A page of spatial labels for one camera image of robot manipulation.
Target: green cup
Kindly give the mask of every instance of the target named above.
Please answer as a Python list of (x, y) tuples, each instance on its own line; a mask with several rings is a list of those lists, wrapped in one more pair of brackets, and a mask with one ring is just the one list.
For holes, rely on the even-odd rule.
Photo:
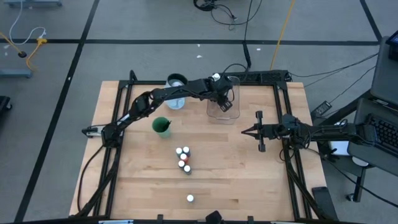
[(152, 122), (152, 129), (161, 137), (170, 137), (170, 121), (165, 117), (158, 117)]

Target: wooden table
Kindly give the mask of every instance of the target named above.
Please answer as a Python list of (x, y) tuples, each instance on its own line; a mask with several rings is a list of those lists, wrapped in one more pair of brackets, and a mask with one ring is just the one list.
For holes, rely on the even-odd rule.
[[(111, 121), (118, 82), (103, 82), (93, 124)], [(134, 85), (133, 100), (155, 85)], [(302, 83), (288, 83), (293, 115), (311, 124)], [(280, 100), (284, 108), (283, 94)], [(151, 114), (130, 125), (125, 132), (111, 218), (203, 220), (214, 210), (225, 220), (293, 220), (285, 164), (279, 159), (282, 144), (265, 140), (267, 151), (257, 150), (258, 141), (241, 134), (257, 122), (255, 112), (263, 111), (263, 123), (277, 123), (272, 87), (241, 86), (241, 115), (234, 125), (208, 122), (206, 101), (187, 98), (181, 110), (163, 104)], [(172, 120), (172, 135), (161, 139), (151, 128), (158, 116)], [(100, 147), (101, 138), (88, 139), (82, 166)], [(192, 175), (177, 167), (175, 148), (189, 146)], [(310, 146), (317, 150), (313, 142)], [(89, 165), (83, 180), (82, 206), (98, 186), (104, 150)], [(326, 186), (319, 157), (301, 150), (308, 190)], [(76, 193), (70, 214), (77, 212)], [(187, 202), (187, 195), (195, 197)], [(107, 193), (103, 195), (101, 213)], [(297, 195), (304, 217), (302, 197)]]

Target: white cable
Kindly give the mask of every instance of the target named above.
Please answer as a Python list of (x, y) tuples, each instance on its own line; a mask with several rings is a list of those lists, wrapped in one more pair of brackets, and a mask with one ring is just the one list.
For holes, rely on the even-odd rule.
[(11, 35), (11, 33), (12, 33), (12, 29), (13, 29), (14, 26), (17, 24), (17, 22), (18, 22), (20, 16), (22, 15), (22, 2), (23, 2), (23, 0), (21, 0), (21, 8), (19, 9), (19, 14), (18, 14), (18, 16), (17, 16), (17, 19), (16, 19), (15, 22), (12, 24), (12, 26), (11, 26), (11, 28), (10, 28), (10, 31), (9, 31), (9, 33), (8, 33), (8, 36), (10, 37), (10, 41), (11, 41), (13, 44), (15, 44), (15, 45), (23, 45), (23, 44), (26, 44), (26, 42), (27, 42), (27, 41), (30, 39), (30, 37), (32, 36), (33, 32), (34, 32), (35, 30), (37, 30), (37, 29), (43, 29), (43, 33), (42, 33), (42, 35), (39, 36), (39, 38), (43, 38), (43, 36), (46, 34), (45, 28), (44, 28), (44, 27), (36, 27), (35, 29), (32, 29), (32, 31), (30, 32), (29, 36), (26, 38), (25, 41), (23, 41), (22, 43), (14, 43), (14, 41), (12, 40), (12, 35)]

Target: keyboard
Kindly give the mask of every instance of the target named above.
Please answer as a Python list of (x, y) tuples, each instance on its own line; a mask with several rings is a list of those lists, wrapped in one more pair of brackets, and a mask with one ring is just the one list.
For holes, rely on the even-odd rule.
[(398, 157), (398, 125), (372, 113), (368, 115), (366, 123), (376, 129), (375, 146)]
[(275, 82), (291, 82), (292, 77), (287, 70), (271, 70), (262, 72), (226, 72), (225, 75), (240, 79), (241, 85), (267, 84)]

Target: yellow cable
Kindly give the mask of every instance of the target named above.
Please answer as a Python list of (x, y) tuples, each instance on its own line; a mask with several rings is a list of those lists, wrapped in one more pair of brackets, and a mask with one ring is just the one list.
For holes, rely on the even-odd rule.
[(22, 54), (22, 52), (17, 48), (17, 46), (15, 46), (2, 32), (0, 32), (0, 35), (8, 42), (8, 44), (13, 46), (18, 51), (19, 54)]
[(28, 68), (29, 68), (30, 70), (32, 70), (32, 71), (35, 70), (34, 68), (32, 68), (33, 65), (30, 64), (30, 58), (32, 58), (33, 55), (36, 54), (36, 51), (39, 49), (39, 47), (40, 47), (42, 44), (45, 44), (45, 43), (47, 43), (47, 40), (46, 40), (46, 39), (43, 39), (43, 38), (38, 38), (38, 39), (37, 39), (37, 46), (36, 46), (36, 48), (35, 48), (35, 49), (33, 50), (33, 52), (29, 55), (29, 57), (26, 59), (26, 65), (28, 66)]
[(274, 52), (274, 56), (272, 57), (271, 67), (269, 68), (269, 70), (272, 70), (272, 68), (274, 66), (274, 61), (275, 61), (276, 55), (277, 55), (278, 50), (279, 50), (280, 40), (282, 40), (282, 38), (284, 36), (285, 28), (286, 28), (286, 25), (287, 25), (287, 21), (289, 21), (289, 17), (290, 17), (290, 14), (292, 13), (292, 9), (293, 9), (295, 1), (296, 0), (292, 0), (292, 3), (290, 4), (289, 12), (287, 13), (287, 17), (286, 17), (284, 26), (282, 28), (282, 32), (280, 33), (279, 40), (278, 40), (278, 43), (276, 45), (276, 49), (275, 49), (275, 52)]

